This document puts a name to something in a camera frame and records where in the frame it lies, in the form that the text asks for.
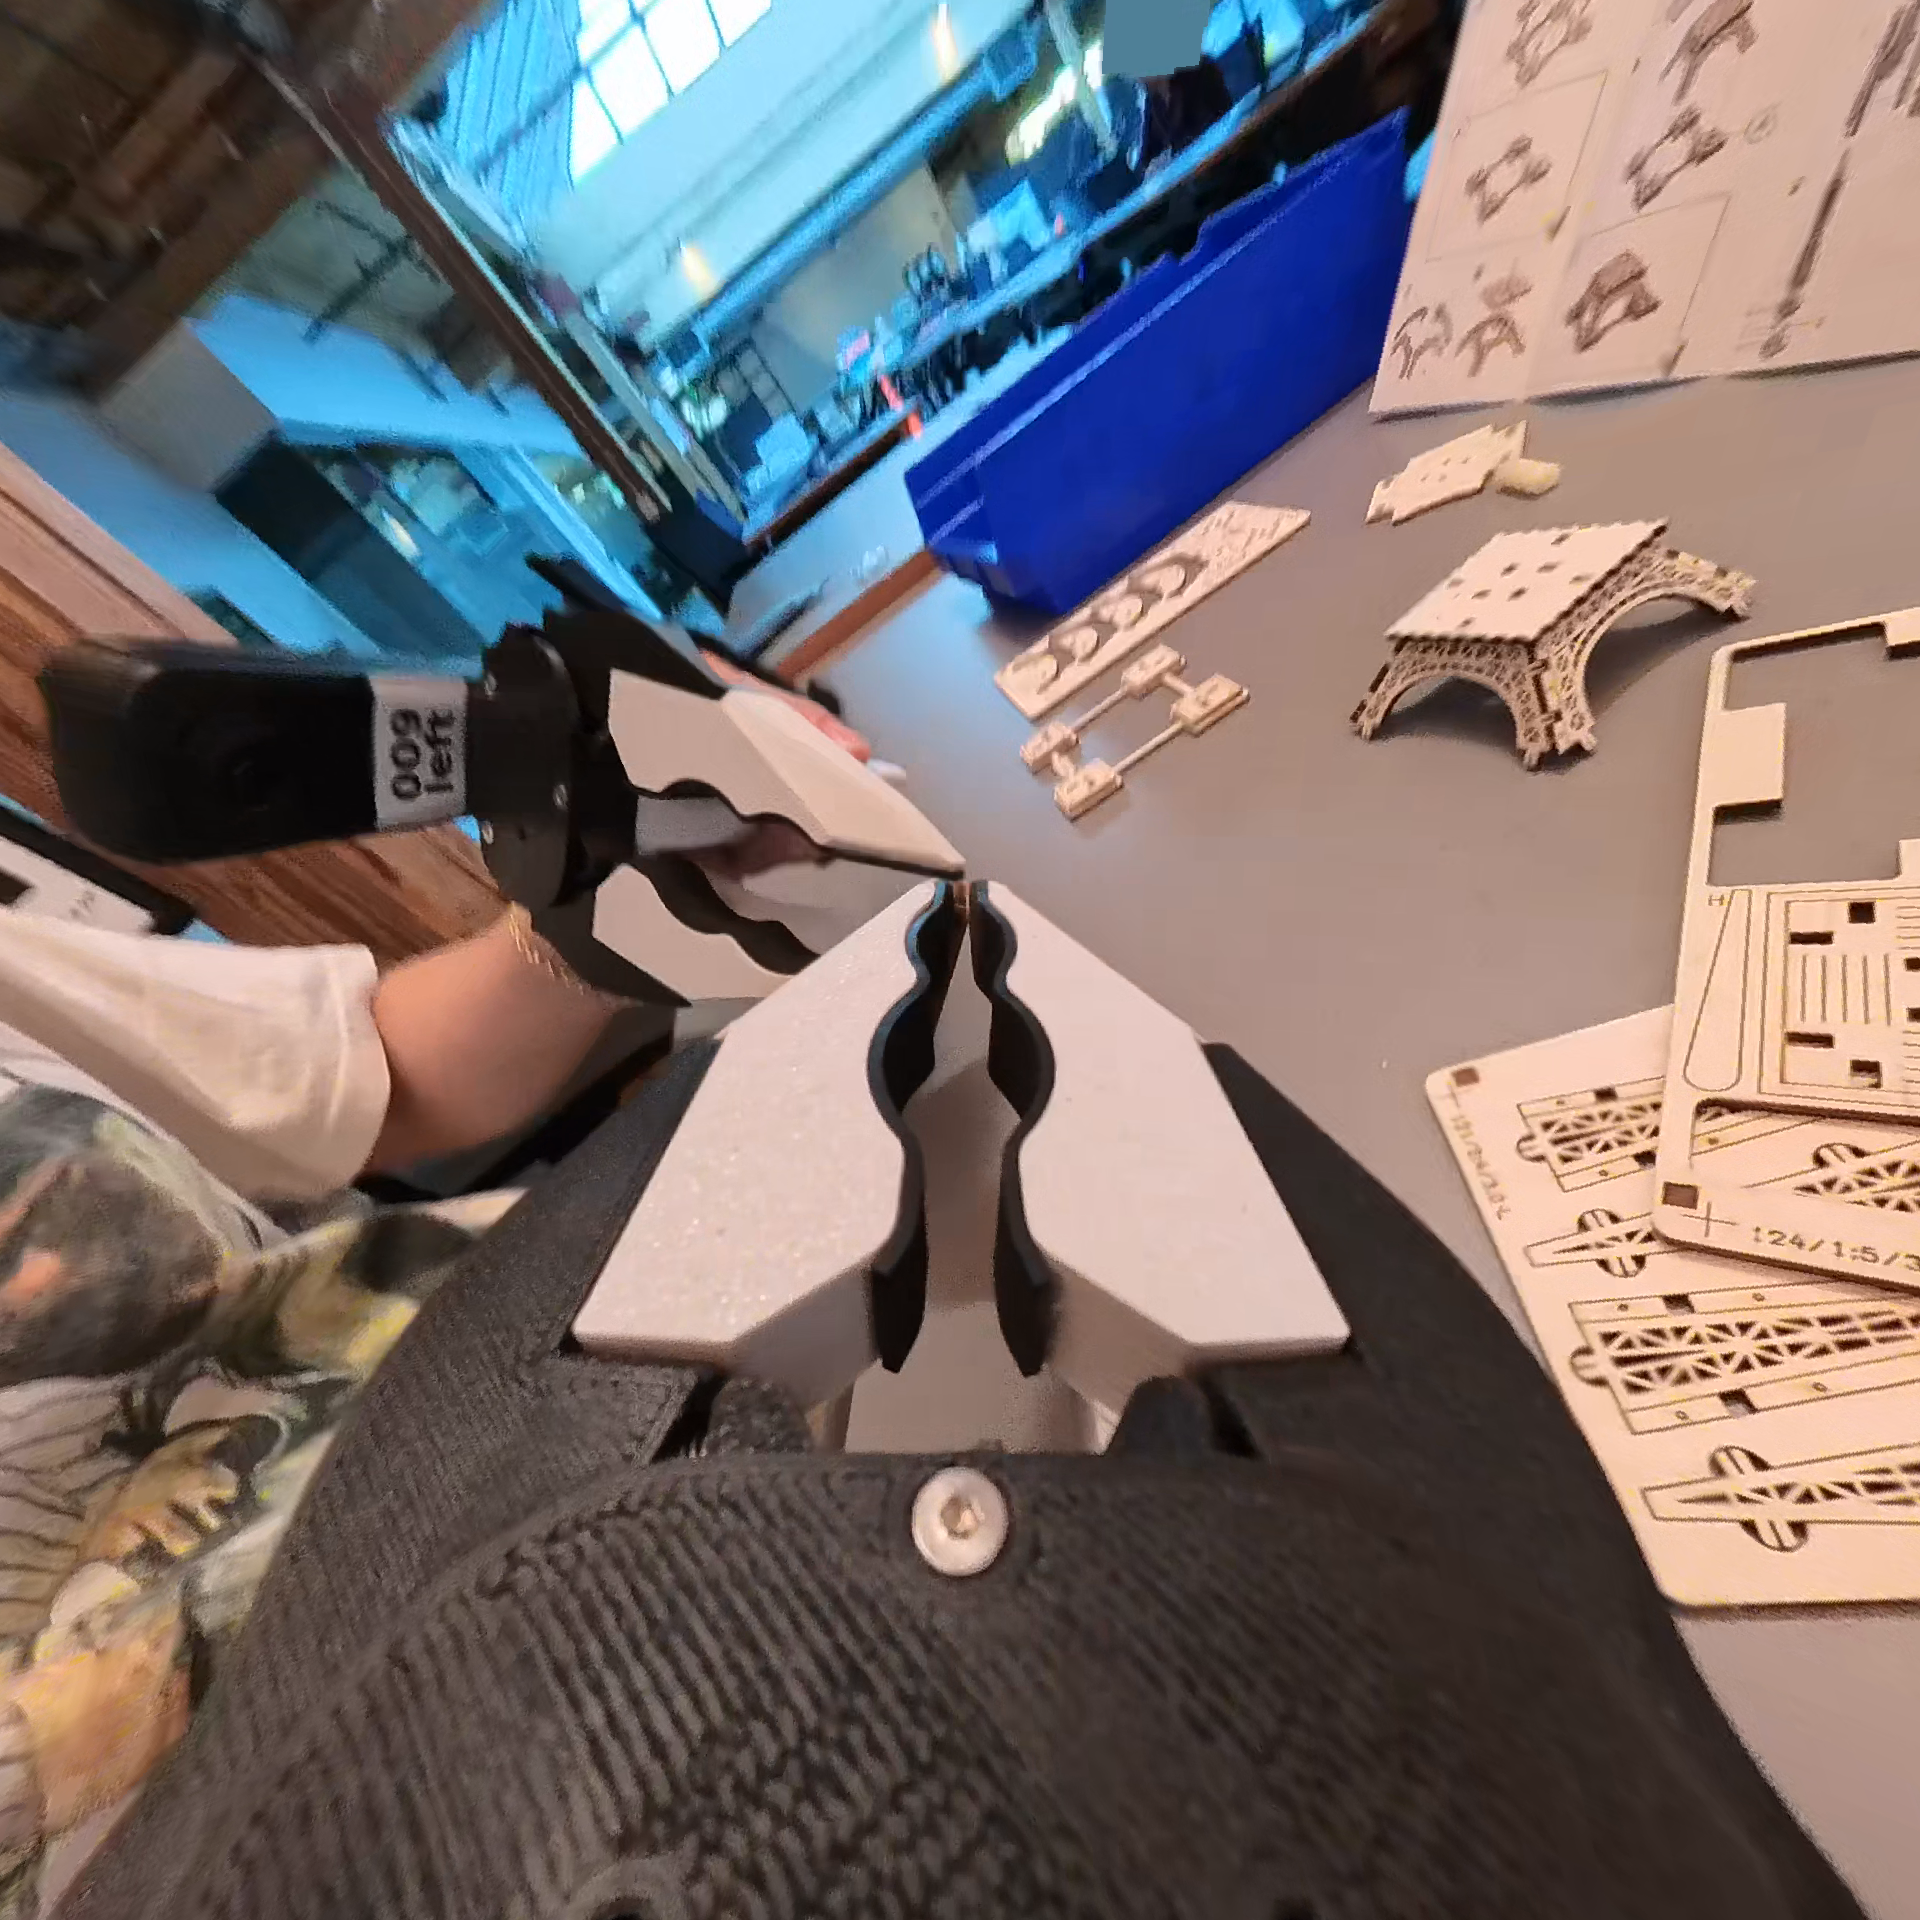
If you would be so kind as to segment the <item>cluttered long table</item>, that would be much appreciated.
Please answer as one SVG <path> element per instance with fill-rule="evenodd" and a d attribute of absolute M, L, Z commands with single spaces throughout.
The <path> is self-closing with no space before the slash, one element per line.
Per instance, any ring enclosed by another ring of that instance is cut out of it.
<path fill-rule="evenodd" d="M 1214 211 L 1379 117 L 1432 131 L 1463 4 L 1215 4 L 1193 61 L 1108 76 L 1110 4 L 1031 4 L 666 337 L 745 522 L 892 414 L 929 418 L 1075 324 Z"/>

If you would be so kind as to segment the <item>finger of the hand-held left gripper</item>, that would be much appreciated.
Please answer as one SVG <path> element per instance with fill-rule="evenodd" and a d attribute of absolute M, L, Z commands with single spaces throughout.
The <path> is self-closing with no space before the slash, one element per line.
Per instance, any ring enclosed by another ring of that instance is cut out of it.
<path fill-rule="evenodd" d="M 739 821 L 792 828 L 830 858 L 964 875 L 964 855 L 895 783 L 772 691 L 704 693 L 616 670 L 606 727 L 647 800 L 711 800 Z"/>
<path fill-rule="evenodd" d="M 589 984 L 659 1005 L 755 1001 L 915 888 L 850 859 L 709 873 L 690 854 L 619 865 L 589 902 Z"/>

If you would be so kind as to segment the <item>small wooden plate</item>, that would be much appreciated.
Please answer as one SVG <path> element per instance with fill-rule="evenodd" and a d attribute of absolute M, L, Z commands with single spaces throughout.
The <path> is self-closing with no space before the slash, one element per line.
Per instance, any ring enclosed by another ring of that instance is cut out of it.
<path fill-rule="evenodd" d="M 1364 524 L 1404 524 L 1481 493 L 1526 446 L 1526 420 L 1481 426 L 1410 457 L 1372 487 Z"/>

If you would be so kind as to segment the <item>wooden puzzle frame sheet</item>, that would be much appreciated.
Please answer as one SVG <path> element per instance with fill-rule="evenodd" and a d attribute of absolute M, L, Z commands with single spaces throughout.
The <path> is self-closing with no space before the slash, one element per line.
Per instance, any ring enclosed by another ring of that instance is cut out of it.
<path fill-rule="evenodd" d="M 1913 657 L 1915 610 L 1710 660 L 1648 1218 L 1681 1249 L 1913 1290 L 1915 839 L 1886 878 L 1712 879 L 1720 818 L 1788 788 L 1788 707 L 1733 705 L 1732 667 L 1869 634 Z"/>

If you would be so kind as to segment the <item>blue plastic bin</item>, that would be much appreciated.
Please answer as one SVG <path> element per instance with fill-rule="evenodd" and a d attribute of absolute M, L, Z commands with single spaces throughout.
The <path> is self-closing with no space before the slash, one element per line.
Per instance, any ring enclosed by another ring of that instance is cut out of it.
<path fill-rule="evenodd" d="M 1413 204 L 1407 111 L 1208 215 L 905 469 L 924 547 L 1062 613 L 1377 368 Z"/>

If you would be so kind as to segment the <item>wooden sheet with arches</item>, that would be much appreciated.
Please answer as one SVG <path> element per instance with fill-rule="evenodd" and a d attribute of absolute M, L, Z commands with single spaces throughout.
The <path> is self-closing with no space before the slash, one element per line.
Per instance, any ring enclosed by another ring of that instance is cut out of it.
<path fill-rule="evenodd" d="M 1218 503 L 1008 660 L 993 673 L 995 690 L 1023 719 L 1048 718 L 1309 522 L 1305 508 Z"/>

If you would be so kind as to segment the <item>wooden lattice puzzle sheet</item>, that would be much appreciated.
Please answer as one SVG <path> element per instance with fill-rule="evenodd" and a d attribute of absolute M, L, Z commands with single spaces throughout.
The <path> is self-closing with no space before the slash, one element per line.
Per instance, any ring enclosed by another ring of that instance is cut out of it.
<path fill-rule="evenodd" d="M 1660 1235 L 1667 1028 L 1661 1005 L 1435 1068 L 1425 1102 L 1661 1596 L 1913 1606 L 1915 1269 Z"/>

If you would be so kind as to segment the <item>person's left forearm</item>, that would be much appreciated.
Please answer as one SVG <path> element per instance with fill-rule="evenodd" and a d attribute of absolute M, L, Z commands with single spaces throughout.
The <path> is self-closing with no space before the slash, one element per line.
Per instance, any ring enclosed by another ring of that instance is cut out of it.
<path fill-rule="evenodd" d="M 532 1125 L 630 1008 L 564 962 L 517 904 L 382 971 L 371 1024 L 388 1100 L 361 1170 L 403 1174 Z"/>

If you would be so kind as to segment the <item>white black-edged panel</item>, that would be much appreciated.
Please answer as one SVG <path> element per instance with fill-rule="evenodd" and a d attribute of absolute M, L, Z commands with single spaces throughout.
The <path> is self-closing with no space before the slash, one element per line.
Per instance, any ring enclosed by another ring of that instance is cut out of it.
<path fill-rule="evenodd" d="M 146 881 L 103 868 L 73 865 L 73 855 L 37 839 L 2 836 L 2 906 L 19 916 L 132 934 L 176 938 L 193 910 Z"/>

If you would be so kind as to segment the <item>person's left hand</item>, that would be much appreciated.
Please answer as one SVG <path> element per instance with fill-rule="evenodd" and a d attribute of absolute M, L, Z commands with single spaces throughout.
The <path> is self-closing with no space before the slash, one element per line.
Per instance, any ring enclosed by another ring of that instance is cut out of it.
<path fill-rule="evenodd" d="M 749 693 L 781 701 L 785 707 L 794 710 L 797 718 L 828 738 L 835 747 L 862 763 L 872 762 L 872 743 L 862 732 L 855 732 L 841 718 L 839 707 L 835 707 L 832 699 L 822 703 L 818 697 L 785 684 L 778 675 L 770 675 L 754 666 L 731 660 L 731 656 L 715 645 L 697 643 L 693 649 L 699 653 L 708 670 L 729 688 L 741 688 Z"/>

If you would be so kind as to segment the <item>wooden tower arch piece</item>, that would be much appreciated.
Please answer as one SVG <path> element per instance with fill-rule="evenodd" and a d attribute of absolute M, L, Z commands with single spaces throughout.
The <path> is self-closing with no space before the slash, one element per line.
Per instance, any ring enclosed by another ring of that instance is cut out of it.
<path fill-rule="evenodd" d="M 1588 666 L 1625 613 L 1683 602 L 1746 617 L 1755 593 L 1752 573 L 1673 545 L 1663 520 L 1500 534 L 1387 625 L 1351 727 L 1372 739 L 1406 695 L 1463 681 L 1500 699 L 1526 769 L 1589 753 Z"/>

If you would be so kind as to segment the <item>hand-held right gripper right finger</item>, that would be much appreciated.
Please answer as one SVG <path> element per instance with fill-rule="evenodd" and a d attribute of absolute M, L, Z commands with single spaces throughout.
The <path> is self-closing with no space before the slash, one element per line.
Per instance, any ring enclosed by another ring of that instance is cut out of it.
<path fill-rule="evenodd" d="M 1002 881 L 969 906 L 985 1065 L 1014 1113 L 993 1300 L 1020 1374 L 1113 1436 L 1154 1380 L 1342 1351 L 1349 1321 L 1198 1031 Z"/>

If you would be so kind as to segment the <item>white printed shirt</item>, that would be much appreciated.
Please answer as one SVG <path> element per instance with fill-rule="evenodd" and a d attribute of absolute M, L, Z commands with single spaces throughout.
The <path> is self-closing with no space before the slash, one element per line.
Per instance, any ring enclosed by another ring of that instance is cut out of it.
<path fill-rule="evenodd" d="M 4 910 L 4 1915 L 180 1743 L 337 1428 L 513 1190 L 353 1190 L 392 1081 L 357 946 Z"/>

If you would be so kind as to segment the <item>wooden sheet at lower left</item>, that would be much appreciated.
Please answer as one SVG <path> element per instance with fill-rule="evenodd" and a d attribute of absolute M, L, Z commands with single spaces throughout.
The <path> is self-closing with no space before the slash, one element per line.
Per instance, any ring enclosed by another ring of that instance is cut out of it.
<path fill-rule="evenodd" d="M 1150 758 L 1186 739 L 1200 739 L 1245 707 L 1250 688 L 1223 673 L 1195 684 L 1186 678 L 1187 660 L 1171 645 L 1154 643 L 1120 667 L 1112 690 L 1066 719 L 1050 719 L 1020 746 L 1020 763 L 1050 783 L 1052 801 L 1067 821 L 1079 821 L 1094 808 L 1113 800 L 1127 774 Z M 1097 721 L 1125 703 L 1164 697 L 1164 726 L 1140 743 L 1108 762 L 1088 753 L 1088 733 Z"/>

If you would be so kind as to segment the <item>grey desk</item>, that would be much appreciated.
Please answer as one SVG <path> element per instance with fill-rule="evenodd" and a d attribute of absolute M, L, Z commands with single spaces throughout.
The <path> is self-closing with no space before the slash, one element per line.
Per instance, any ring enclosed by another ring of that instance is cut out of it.
<path fill-rule="evenodd" d="M 1506 525 L 1666 516 L 1678 545 L 1757 581 L 1752 629 L 1915 608 L 1915 359 L 1714 380 L 1540 406 L 1527 443 L 1562 464 L 1544 500 L 1481 495 L 1365 528 L 1374 483 L 1462 423 L 1372 420 L 1353 396 L 1245 483 L 1308 531 L 1176 629 L 1192 664 L 1248 684 L 1218 733 L 1157 758 L 1064 824 L 1020 765 L 991 686 L 1028 634 L 937 581 L 870 627 L 826 679 L 903 762 L 966 851 L 1204 1037 L 1231 1046 L 1441 1237 L 1537 1346 L 1475 1211 L 1425 1078 L 1667 1004 L 1712 617 L 1631 616 L 1591 667 L 1595 751 L 1524 772 L 1481 693 L 1441 686 L 1377 739 L 1349 713 L 1384 627 Z M 1811 795 L 1728 829 L 1724 871 L 1778 862 L 1843 878 L 1912 832 L 1915 733 L 1874 643 L 1752 673 L 1800 701 Z M 991 1306 L 993 1174 L 1012 1116 L 990 1086 L 987 1008 L 961 976 L 910 1110 L 931 1156 L 929 1317 L 899 1375 L 870 1374 L 850 1445 L 1039 1448 L 1071 1403 L 1020 1380 Z M 1874 1915 L 1915 1915 L 1915 1609 L 1680 1616 L 1691 1661 L 1805 1832 Z"/>

